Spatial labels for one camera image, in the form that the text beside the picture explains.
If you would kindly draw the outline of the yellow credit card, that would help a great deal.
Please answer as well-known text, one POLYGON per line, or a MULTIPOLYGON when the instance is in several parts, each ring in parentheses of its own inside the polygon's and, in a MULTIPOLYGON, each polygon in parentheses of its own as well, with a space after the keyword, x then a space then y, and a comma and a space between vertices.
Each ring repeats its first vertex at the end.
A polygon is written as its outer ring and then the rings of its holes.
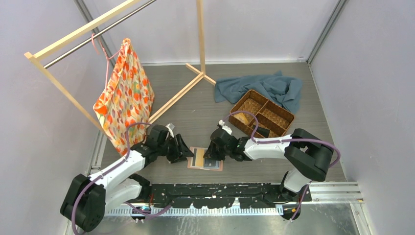
POLYGON ((190 151, 193 153, 193 157, 188 158, 188 168, 200 169, 204 167, 204 154, 206 148, 202 147, 191 147, 190 151))

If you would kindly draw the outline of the orange credit card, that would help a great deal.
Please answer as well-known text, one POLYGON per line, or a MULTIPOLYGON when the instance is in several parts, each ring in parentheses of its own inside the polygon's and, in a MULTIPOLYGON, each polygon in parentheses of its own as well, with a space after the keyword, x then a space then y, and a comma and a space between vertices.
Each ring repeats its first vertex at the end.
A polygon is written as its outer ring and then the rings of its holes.
POLYGON ((244 115, 244 113, 236 113, 233 116, 237 120, 239 120, 241 123, 243 123, 244 125, 248 125, 250 123, 250 121, 246 118, 246 116, 244 115))

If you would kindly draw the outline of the woven wicker divided basket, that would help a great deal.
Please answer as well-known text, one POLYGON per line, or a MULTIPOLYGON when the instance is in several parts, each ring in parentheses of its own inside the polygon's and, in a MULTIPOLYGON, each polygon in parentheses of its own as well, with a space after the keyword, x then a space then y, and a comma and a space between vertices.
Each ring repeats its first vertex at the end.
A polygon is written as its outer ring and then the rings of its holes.
MULTIPOLYGON (((230 110, 229 122, 246 135, 251 135, 255 127, 262 127, 270 130, 269 138, 281 137, 286 134, 295 119, 295 115, 278 106, 255 90, 249 90, 230 110), (233 115, 244 113, 250 121, 244 125, 233 115)), ((264 138, 255 133, 256 138, 264 138)))

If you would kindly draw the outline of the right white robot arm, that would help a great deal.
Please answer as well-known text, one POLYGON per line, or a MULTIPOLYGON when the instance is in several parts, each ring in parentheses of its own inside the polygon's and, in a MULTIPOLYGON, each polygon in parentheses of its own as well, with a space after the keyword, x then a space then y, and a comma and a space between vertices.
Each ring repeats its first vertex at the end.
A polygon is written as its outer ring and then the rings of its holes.
POLYGON ((204 158, 222 161, 228 156, 239 162, 286 159, 293 169, 284 175, 279 194, 282 199, 292 201, 308 183, 326 179, 335 151, 335 146, 304 129, 297 128, 290 135, 275 138, 236 138, 231 129, 220 121, 210 136, 204 158))

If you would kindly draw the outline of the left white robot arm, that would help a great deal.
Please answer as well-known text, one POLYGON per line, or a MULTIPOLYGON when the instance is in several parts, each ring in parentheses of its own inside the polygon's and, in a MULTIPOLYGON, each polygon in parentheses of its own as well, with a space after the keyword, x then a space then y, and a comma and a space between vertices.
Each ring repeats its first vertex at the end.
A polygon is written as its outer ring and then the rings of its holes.
POLYGON ((138 171, 159 156, 170 163, 185 161, 194 154, 173 125, 151 125, 143 141, 127 147, 117 161, 97 173, 75 176, 60 208, 60 214, 72 226, 85 232, 94 230, 105 213, 135 199, 139 203, 151 197, 151 184, 138 171))

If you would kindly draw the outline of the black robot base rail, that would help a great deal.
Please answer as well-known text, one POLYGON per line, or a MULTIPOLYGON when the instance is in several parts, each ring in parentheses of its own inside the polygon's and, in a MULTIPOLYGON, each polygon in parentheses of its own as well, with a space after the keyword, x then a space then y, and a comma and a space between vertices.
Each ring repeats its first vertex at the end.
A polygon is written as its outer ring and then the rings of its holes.
POLYGON ((260 209, 277 204, 297 204, 304 191, 303 202, 310 202, 310 191, 305 186, 294 194, 283 192, 278 183, 152 184, 144 190, 143 196, 129 202, 149 203, 157 208, 171 205, 176 209, 191 206, 197 209, 228 209, 239 205, 242 209, 260 209))

